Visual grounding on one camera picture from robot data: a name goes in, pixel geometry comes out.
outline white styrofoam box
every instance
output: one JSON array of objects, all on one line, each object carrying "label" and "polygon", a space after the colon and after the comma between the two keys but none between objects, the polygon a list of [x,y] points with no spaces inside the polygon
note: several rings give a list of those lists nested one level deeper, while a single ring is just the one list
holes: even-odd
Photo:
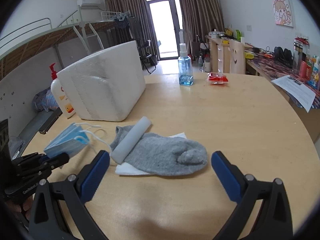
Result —
[{"label": "white styrofoam box", "polygon": [[146,88],[135,41],[91,54],[57,75],[85,120],[124,120]]}]

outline metal screw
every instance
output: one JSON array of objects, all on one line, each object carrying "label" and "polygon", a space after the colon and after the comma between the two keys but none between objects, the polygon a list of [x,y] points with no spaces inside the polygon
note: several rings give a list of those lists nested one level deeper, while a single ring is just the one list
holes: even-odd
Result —
[{"label": "metal screw", "polygon": [[282,184],[282,180],[279,179],[279,178],[276,178],[276,179],[275,179],[275,182],[276,182],[276,184],[278,184],[278,185],[281,185],[281,184]]},{"label": "metal screw", "polygon": [[76,175],[71,174],[71,175],[69,175],[68,180],[71,182],[71,181],[74,181],[76,178],[77,178]]},{"label": "metal screw", "polygon": [[45,179],[41,179],[40,181],[39,181],[39,184],[41,185],[41,186],[43,186],[44,184],[46,184],[47,183],[47,181],[45,180]]},{"label": "metal screw", "polygon": [[253,181],[253,180],[254,180],[254,176],[253,176],[252,174],[247,174],[247,175],[245,176],[245,179],[246,179],[247,181]]}]

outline door frame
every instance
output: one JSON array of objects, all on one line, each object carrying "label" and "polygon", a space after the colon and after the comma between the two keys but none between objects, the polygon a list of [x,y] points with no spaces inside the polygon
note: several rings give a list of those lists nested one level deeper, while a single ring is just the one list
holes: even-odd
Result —
[{"label": "door frame", "polygon": [[[177,50],[178,50],[178,56],[177,57],[165,57],[165,58],[161,58],[160,57],[160,51],[159,51],[159,45],[158,45],[158,39],[156,38],[156,30],[155,30],[155,26],[153,24],[153,18],[152,18],[152,14],[151,14],[151,8],[150,8],[150,4],[151,3],[156,3],[156,2],[162,2],[162,1],[169,1],[169,5],[170,5],[170,10],[171,10],[171,15],[172,15],[172,21],[173,21],[173,26],[174,26],[174,33],[176,36],[176,42],[177,42]],[[179,36],[179,32],[180,30],[180,25],[179,25],[179,18],[178,18],[178,13],[177,13],[177,8],[176,8],[176,3],[174,0],[151,0],[151,1],[147,1],[148,3],[148,11],[149,11],[149,15],[151,17],[151,23],[152,23],[152,29],[153,29],[153,35],[156,38],[156,49],[157,49],[157,53],[159,55],[159,60],[168,60],[168,59],[177,59],[178,57],[180,57],[180,36]]]}]

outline headphones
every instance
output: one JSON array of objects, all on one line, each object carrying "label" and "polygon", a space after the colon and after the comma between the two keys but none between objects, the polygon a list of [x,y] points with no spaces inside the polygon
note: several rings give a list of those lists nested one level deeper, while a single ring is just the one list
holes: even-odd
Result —
[{"label": "headphones", "polygon": [[293,58],[292,52],[289,49],[282,49],[281,47],[275,47],[274,50],[275,59],[285,64],[287,67],[292,68]]}]

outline water bottle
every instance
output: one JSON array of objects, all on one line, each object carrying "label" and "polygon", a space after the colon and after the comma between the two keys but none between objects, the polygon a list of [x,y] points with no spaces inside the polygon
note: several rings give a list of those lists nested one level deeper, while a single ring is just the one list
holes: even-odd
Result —
[{"label": "water bottle", "polygon": [[193,74],[191,58],[188,56],[185,43],[180,44],[179,64],[179,84],[182,86],[191,86],[193,84]]},{"label": "water bottle", "polygon": [[203,71],[203,60],[202,60],[202,56],[199,56],[199,70]]}]

